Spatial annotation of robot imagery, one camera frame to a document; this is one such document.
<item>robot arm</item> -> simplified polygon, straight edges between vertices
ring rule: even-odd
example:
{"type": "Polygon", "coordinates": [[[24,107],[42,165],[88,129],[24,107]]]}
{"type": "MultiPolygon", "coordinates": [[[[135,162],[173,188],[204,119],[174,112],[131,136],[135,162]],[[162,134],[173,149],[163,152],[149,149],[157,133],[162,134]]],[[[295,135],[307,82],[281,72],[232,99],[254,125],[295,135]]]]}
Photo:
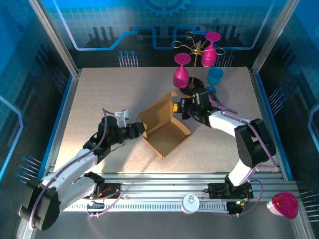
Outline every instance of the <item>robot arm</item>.
{"type": "Polygon", "coordinates": [[[180,103],[175,103],[173,110],[182,113],[182,119],[194,118],[198,122],[235,137],[239,155],[239,162],[225,178],[225,191],[228,197],[241,189],[257,171],[257,166],[269,160],[276,154],[276,148],[269,132],[261,119],[249,120],[233,117],[223,112],[223,108],[214,107],[205,89],[199,89],[193,98],[182,98],[180,103]],[[256,137],[250,126],[261,138],[268,154],[265,152],[260,141],[254,141],[256,137]]]}
{"type": "Polygon", "coordinates": [[[28,191],[23,197],[24,202],[18,215],[28,220],[32,228],[46,230],[55,223],[60,212],[75,201],[88,197],[97,200],[101,194],[105,197],[104,192],[108,186],[104,178],[92,172],[84,172],[100,163],[111,152],[112,145],[137,138],[146,130],[146,125],[140,122],[124,125],[119,127],[113,116],[102,118],[98,132],[73,159],[41,180],[28,181],[28,191]]]}

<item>blue cup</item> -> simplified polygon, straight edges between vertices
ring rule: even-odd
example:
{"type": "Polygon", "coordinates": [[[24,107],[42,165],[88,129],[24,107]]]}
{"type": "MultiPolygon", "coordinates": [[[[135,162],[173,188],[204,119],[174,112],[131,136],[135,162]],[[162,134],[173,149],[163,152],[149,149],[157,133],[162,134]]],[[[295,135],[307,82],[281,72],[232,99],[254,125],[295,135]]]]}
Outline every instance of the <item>blue cup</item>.
{"type": "Polygon", "coordinates": [[[207,81],[210,86],[217,86],[224,76],[224,71],[220,67],[211,67],[208,71],[207,81]]]}
{"type": "Polygon", "coordinates": [[[217,90],[214,87],[212,87],[212,86],[207,86],[206,90],[207,90],[207,92],[213,92],[214,94],[217,93],[217,90]]]}

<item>cardboard box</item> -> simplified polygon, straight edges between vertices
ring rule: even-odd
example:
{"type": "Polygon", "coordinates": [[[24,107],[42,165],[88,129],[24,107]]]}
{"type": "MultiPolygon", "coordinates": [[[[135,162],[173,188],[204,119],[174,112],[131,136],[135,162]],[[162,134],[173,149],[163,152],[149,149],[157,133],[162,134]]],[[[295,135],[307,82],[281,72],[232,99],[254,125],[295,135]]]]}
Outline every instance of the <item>cardboard box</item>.
{"type": "Polygon", "coordinates": [[[175,92],[168,93],[138,114],[138,119],[147,125],[143,139],[162,159],[191,135],[173,116],[171,98],[176,96],[175,92]]]}

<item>gear pattern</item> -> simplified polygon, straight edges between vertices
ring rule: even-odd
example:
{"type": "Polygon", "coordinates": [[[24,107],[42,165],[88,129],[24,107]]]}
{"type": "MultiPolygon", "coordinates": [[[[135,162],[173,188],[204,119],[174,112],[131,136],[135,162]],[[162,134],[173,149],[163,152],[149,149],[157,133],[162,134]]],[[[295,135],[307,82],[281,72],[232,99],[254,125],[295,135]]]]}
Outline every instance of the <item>gear pattern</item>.
{"type": "Polygon", "coordinates": [[[179,14],[180,10],[185,10],[186,4],[190,4],[190,0],[141,0],[144,9],[156,16],[162,15],[173,16],[174,13],[179,14]]]}
{"type": "Polygon", "coordinates": [[[7,10],[17,22],[24,22],[31,14],[28,0],[4,0],[7,10]]]}

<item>speckled tabletop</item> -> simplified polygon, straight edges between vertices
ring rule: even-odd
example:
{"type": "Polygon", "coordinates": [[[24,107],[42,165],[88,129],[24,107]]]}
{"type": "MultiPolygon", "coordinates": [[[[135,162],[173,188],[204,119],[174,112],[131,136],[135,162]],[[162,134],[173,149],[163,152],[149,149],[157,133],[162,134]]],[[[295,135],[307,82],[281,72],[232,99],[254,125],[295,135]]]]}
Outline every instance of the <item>speckled tabletop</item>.
{"type": "MultiPolygon", "coordinates": [[[[180,93],[172,84],[176,67],[84,68],[79,80],[55,169],[74,157],[98,129],[103,112],[130,109],[137,114],[168,92],[180,93]]],[[[245,119],[261,118],[256,95],[246,67],[223,68],[216,87],[220,102],[245,119]]],[[[195,76],[207,84],[208,68],[196,68],[195,76]]],[[[127,141],[109,154],[94,172],[229,172],[239,160],[236,140],[193,119],[182,121],[192,136],[161,160],[142,137],[127,141]]]]}

